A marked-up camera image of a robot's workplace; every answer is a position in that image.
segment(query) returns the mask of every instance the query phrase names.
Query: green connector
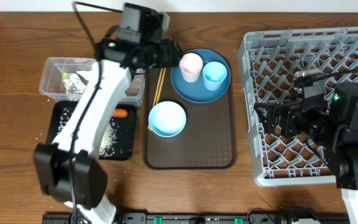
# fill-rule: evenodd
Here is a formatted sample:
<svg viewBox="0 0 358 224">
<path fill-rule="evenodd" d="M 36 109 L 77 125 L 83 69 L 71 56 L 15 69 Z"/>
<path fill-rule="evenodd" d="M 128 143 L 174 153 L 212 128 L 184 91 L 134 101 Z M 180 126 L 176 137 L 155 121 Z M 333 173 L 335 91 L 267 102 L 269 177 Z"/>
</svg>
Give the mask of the green connector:
<svg viewBox="0 0 358 224">
<path fill-rule="evenodd" d="M 155 217 L 154 224 L 162 224 L 162 217 Z"/>
<path fill-rule="evenodd" d="M 242 218 L 235 218 L 234 224 L 242 224 Z"/>
</svg>

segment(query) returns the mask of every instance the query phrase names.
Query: white wall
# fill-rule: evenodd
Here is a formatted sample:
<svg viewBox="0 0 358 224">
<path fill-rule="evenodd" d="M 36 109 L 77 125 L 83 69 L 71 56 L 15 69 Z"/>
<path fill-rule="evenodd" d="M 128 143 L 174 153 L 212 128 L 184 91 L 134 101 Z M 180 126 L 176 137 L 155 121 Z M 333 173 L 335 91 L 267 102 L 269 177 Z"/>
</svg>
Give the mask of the white wall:
<svg viewBox="0 0 358 224">
<path fill-rule="evenodd" d="M 83 0 L 122 9 L 123 0 Z M 358 0 L 126 0 L 168 12 L 358 12 Z M 0 0 L 0 11 L 72 11 L 72 0 Z M 84 11 L 97 11 L 84 7 Z"/>
</svg>

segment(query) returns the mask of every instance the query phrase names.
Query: plastic cup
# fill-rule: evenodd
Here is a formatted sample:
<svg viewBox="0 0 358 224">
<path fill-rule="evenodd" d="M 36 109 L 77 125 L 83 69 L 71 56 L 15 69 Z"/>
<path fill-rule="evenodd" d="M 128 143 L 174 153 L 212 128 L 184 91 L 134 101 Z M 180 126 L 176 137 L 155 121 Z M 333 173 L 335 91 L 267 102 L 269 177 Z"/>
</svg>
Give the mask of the plastic cup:
<svg viewBox="0 0 358 224">
<path fill-rule="evenodd" d="M 203 69 L 204 86 L 207 90 L 217 90 L 226 79 L 226 67 L 219 62 L 210 62 Z"/>
<path fill-rule="evenodd" d="M 197 54 L 185 54 L 179 63 L 181 74 L 186 82 L 195 82 L 200 76 L 201 69 L 203 68 L 203 59 Z"/>
</svg>

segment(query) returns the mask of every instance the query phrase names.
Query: light blue bowl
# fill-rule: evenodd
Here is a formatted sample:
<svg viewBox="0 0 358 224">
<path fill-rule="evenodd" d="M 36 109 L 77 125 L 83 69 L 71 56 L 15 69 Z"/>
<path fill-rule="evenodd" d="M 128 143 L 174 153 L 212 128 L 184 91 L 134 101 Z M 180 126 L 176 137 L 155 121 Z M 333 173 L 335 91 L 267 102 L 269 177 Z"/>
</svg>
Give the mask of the light blue bowl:
<svg viewBox="0 0 358 224">
<path fill-rule="evenodd" d="M 177 103 L 161 102 L 150 111 L 149 124 L 156 135 L 165 138 L 175 136 L 185 128 L 185 110 Z"/>
<path fill-rule="evenodd" d="M 219 62 L 210 62 L 203 69 L 204 86 L 208 90 L 215 91 L 227 77 L 226 67 Z"/>
</svg>

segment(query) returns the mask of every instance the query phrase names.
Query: brown tray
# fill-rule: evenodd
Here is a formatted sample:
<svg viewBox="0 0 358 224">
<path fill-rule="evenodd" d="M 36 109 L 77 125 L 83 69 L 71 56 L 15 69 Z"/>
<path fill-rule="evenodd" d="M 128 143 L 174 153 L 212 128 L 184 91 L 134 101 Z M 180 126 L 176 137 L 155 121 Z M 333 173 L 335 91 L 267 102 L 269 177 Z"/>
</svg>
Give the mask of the brown tray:
<svg viewBox="0 0 358 224">
<path fill-rule="evenodd" d="M 171 68 L 167 68 L 159 102 L 174 101 L 186 111 L 186 126 L 172 138 L 149 131 L 160 69 L 146 76 L 144 162 L 151 169 L 226 169 L 237 159 L 232 86 L 219 99 L 210 103 L 192 103 L 173 88 Z"/>
</svg>

